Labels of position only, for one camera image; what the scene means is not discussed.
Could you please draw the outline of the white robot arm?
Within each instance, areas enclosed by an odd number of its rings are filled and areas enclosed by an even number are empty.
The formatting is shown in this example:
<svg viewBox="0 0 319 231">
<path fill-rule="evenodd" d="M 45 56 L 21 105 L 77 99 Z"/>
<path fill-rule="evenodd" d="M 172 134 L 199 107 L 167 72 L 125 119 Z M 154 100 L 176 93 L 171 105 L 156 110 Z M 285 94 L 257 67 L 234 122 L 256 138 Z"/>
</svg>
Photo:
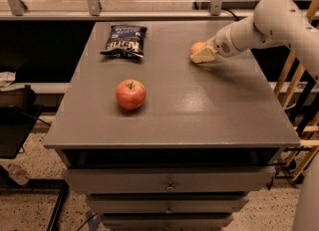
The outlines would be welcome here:
<svg viewBox="0 0 319 231">
<path fill-rule="evenodd" d="M 248 49 L 285 46 L 311 77 L 319 78 L 319 30 L 292 0 L 261 0 L 251 16 L 226 25 L 190 55 L 195 64 L 217 55 L 232 57 Z"/>
</svg>

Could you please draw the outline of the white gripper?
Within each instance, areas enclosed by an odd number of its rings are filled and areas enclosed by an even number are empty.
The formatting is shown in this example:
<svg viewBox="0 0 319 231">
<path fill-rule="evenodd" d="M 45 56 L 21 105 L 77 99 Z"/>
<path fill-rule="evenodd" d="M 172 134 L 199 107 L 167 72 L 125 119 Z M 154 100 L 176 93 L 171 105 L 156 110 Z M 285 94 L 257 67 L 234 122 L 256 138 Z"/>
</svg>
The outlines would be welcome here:
<svg viewBox="0 0 319 231">
<path fill-rule="evenodd" d="M 240 54 L 240 51 L 233 44 L 231 29 L 231 25 L 220 29 L 213 37 L 205 42 L 208 47 L 203 47 L 190 56 L 191 61 L 195 64 L 209 63 L 215 60 L 215 55 L 233 57 Z"/>
</svg>

